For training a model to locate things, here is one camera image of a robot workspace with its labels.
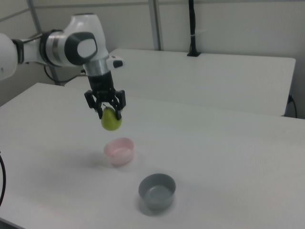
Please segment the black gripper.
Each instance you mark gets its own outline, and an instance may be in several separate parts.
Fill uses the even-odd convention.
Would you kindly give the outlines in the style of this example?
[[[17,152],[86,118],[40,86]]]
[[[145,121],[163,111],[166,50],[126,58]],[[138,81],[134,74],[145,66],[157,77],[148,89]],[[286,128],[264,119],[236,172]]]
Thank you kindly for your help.
[[[91,90],[84,96],[90,109],[94,109],[99,119],[102,119],[102,102],[112,103],[117,120],[122,119],[122,110],[126,106],[125,91],[116,91],[113,84],[112,73],[88,76]]]

